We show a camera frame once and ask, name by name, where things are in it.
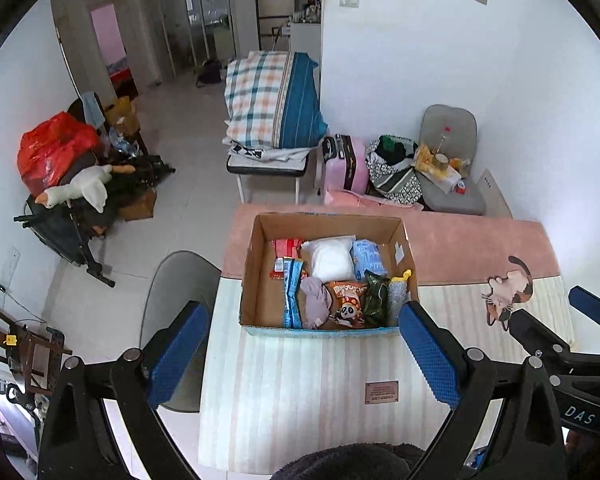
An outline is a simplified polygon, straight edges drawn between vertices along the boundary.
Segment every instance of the bottle with yellow cap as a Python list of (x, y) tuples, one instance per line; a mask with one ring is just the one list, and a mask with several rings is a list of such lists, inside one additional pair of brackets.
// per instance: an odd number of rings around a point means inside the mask
[(411, 271), (405, 270), (402, 276), (391, 278), (391, 281), (389, 282), (389, 326), (398, 326), (398, 314), (400, 314), (400, 309), (410, 300), (408, 288), (410, 277)]

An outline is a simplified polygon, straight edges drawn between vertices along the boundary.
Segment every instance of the black bag on floor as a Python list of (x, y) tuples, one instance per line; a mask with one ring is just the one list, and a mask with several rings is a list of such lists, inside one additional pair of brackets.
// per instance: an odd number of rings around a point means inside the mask
[(202, 71), (198, 75), (196, 86), (198, 88), (205, 85), (216, 84), (222, 81), (220, 77), (220, 70), (222, 64), (217, 59), (208, 59), (202, 66)]

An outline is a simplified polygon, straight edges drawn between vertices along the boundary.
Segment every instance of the pink suitcase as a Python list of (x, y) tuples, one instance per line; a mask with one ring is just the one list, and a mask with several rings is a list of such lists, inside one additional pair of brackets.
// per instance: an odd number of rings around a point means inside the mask
[(324, 177), (321, 191), (346, 189), (365, 194), (369, 170), (365, 162), (365, 143), (355, 137), (336, 135), (322, 141)]

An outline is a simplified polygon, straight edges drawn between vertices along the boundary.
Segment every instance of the gray chair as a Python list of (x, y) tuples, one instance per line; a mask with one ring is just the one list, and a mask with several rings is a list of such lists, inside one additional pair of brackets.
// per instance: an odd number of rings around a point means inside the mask
[[(169, 254), (158, 266), (147, 295), (140, 348), (161, 328), (167, 328), (191, 300), (203, 305), (211, 319), (220, 269), (190, 251)], [(171, 400), (163, 406), (175, 412), (199, 412), (208, 333), (184, 371)]]
[[(476, 140), (477, 125), (471, 112), (446, 105), (433, 105), (424, 112), (418, 142), (426, 144), (429, 149), (435, 151), (440, 146), (440, 152), (448, 158), (469, 158), (473, 161)], [(484, 214), (484, 198), (470, 178), (464, 179), (465, 194), (458, 194), (453, 191), (444, 193), (427, 177), (420, 173), (417, 175), (422, 198), (431, 210), (465, 215)]]

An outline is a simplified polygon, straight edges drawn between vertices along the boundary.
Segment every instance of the light blue package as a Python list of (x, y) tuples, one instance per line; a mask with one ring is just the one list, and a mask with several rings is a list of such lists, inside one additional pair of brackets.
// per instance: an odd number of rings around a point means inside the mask
[(382, 258), (378, 246), (370, 240), (356, 240), (351, 248), (354, 273), (356, 279), (362, 282), (365, 279), (365, 270), (370, 270), (378, 276), (386, 276), (386, 269), (382, 266)]
[(282, 328), (302, 328), (300, 309), (298, 308), (298, 286), (302, 273), (302, 260), (282, 258), (282, 271), (285, 281), (285, 313)]

